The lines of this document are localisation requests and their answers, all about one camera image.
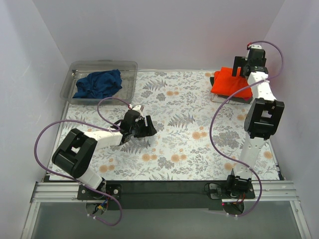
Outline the orange t shirt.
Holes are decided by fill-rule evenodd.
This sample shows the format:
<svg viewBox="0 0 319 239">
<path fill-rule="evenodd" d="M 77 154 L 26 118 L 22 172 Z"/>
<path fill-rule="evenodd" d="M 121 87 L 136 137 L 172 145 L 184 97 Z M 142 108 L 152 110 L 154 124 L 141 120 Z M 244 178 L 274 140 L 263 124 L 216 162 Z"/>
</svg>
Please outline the orange t shirt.
<svg viewBox="0 0 319 239">
<path fill-rule="evenodd" d="M 211 93 L 220 96 L 230 96 L 248 86 L 247 80 L 240 76 L 241 68 L 237 69 L 235 77 L 232 76 L 232 70 L 232 68 L 222 67 L 219 71 L 214 72 Z"/>
</svg>

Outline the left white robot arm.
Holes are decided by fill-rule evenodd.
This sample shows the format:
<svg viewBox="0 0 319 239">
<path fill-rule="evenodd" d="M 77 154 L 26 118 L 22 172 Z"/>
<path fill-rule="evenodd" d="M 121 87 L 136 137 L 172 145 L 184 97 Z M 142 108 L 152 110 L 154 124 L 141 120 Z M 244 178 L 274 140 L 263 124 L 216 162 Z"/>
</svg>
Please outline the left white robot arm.
<svg viewBox="0 0 319 239">
<path fill-rule="evenodd" d="M 105 196 L 105 179 L 90 167 L 93 154 L 98 149 L 120 146 L 132 137 L 142 138 L 157 133 L 151 116 L 143 116 L 141 109 L 128 110 L 123 119 L 110 129 L 100 131 L 69 131 L 52 156 L 52 162 L 72 178 L 89 186 L 89 193 L 95 199 Z"/>
</svg>

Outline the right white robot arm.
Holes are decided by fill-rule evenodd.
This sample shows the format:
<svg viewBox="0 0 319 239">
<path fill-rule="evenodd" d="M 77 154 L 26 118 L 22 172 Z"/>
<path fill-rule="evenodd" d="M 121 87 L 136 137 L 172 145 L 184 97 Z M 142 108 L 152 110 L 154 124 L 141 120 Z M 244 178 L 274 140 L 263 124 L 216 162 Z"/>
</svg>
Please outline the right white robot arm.
<svg viewBox="0 0 319 239">
<path fill-rule="evenodd" d="M 278 129 L 285 104 L 272 93 L 266 65 L 266 52 L 261 45 L 250 44 L 246 57 L 235 57 L 232 75 L 240 67 L 240 76 L 251 85 L 252 105 L 244 121 L 246 132 L 238 163 L 227 177 L 226 194 L 231 198 L 253 192 L 250 170 L 255 166 L 262 147 Z"/>
</svg>

